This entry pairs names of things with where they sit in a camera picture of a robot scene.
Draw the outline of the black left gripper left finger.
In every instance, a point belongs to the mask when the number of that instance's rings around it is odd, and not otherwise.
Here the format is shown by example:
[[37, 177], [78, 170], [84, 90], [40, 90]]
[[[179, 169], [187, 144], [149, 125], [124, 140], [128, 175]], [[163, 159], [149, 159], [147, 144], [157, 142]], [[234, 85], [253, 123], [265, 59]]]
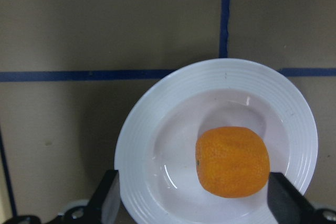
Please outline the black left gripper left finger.
[[115, 223], [120, 209], [118, 170], [108, 170], [86, 206], [89, 223]]

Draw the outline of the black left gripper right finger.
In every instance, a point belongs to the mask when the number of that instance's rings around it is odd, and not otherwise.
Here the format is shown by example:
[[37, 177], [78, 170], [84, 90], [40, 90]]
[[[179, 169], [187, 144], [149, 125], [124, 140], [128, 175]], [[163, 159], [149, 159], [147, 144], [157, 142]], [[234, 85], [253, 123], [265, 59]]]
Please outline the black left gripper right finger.
[[271, 172], [267, 205], [277, 223], [312, 223], [315, 208], [282, 173]]

